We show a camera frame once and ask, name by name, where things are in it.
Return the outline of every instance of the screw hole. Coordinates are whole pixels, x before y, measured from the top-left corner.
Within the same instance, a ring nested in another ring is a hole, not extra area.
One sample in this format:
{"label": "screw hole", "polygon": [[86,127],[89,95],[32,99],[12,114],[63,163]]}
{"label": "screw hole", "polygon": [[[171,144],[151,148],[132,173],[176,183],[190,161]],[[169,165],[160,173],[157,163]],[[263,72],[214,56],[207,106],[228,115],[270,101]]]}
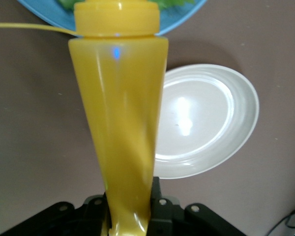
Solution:
{"label": "screw hole", "polygon": [[167,201],[166,201],[165,199],[160,199],[158,202],[159,202],[162,206],[163,206],[163,205],[166,205],[166,203],[167,203]]}
{"label": "screw hole", "polygon": [[193,212],[199,212],[200,211],[200,208],[198,206],[196,206],[196,205],[193,205],[193,206],[191,206],[191,210]]}
{"label": "screw hole", "polygon": [[96,199],[94,202],[95,205],[101,205],[102,204],[102,200],[101,199]]}
{"label": "screw hole", "polygon": [[66,205],[62,205],[62,206],[59,207],[60,211],[65,211],[67,209],[68,209],[68,206],[66,206]]}

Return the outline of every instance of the yellow squeeze bottle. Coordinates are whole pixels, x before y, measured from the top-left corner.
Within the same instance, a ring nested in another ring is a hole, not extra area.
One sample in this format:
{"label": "yellow squeeze bottle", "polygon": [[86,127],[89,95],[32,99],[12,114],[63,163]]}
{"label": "yellow squeeze bottle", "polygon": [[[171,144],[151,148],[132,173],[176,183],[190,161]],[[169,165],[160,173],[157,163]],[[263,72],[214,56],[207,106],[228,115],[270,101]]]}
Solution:
{"label": "yellow squeeze bottle", "polygon": [[145,236],[168,40],[146,0],[75,4],[69,49],[104,179],[111,236]]}

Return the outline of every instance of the bottle cap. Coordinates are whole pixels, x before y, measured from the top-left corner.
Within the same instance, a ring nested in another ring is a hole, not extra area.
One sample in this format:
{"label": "bottle cap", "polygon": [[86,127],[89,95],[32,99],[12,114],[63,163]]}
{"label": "bottle cap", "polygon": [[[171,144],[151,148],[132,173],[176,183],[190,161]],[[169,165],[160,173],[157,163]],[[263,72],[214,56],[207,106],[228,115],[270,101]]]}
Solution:
{"label": "bottle cap", "polygon": [[77,34],[84,37],[140,36],[159,32],[160,12],[147,0],[86,0],[75,4]]}

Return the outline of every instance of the blue plate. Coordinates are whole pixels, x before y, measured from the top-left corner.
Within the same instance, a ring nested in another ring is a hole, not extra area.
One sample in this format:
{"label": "blue plate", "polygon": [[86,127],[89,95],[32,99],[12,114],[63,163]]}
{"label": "blue plate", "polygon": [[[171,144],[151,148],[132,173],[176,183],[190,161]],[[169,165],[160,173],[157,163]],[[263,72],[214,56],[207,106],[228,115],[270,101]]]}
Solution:
{"label": "blue plate", "polygon": [[[181,7],[171,7],[161,12],[161,29],[158,35],[165,34],[188,20],[207,0],[195,0],[195,4],[186,3]],[[75,30],[73,12],[66,11],[57,0],[18,0],[23,6],[47,23]]]}

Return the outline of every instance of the white plate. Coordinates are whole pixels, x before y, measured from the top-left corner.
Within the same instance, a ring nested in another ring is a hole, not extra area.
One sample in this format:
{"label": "white plate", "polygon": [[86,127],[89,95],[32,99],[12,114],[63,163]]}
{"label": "white plate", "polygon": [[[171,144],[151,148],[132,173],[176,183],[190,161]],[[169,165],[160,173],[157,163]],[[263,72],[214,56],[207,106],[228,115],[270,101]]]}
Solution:
{"label": "white plate", "polygon": [[234,155],[255,128],[258,95],[240,73],[219,65],[165,75],[154,175],[197,175]]}

